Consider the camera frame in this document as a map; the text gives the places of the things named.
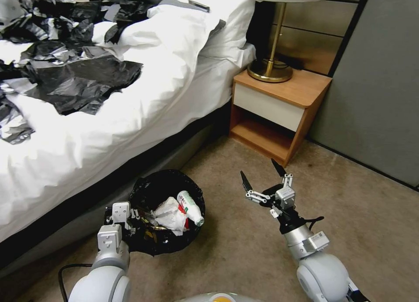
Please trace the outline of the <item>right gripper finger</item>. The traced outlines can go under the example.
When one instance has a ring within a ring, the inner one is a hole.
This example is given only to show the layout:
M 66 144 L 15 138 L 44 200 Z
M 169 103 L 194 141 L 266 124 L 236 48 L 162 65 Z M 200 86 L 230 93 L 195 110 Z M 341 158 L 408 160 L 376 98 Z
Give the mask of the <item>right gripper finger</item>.
M 240 175 L 242 178 L 242 185 L 246 192 L 245 197 L 256 203 L 268 203 L 268 201 L 271 200 L 270 196 L 259 193 L 257 191 L 254 191 L 252 186 L 250 185 L 245 173 L 243 171 L 240 171 Z
M 292 173 L 287 173 L 287 171 L 283 168 L 283 166 L 280 165 L 275 159 L 272 158 L 271 162 L 272 162 L 276 172 L 281 177 L 282 184 L 284 186 L 292 187 L 293 174 Z

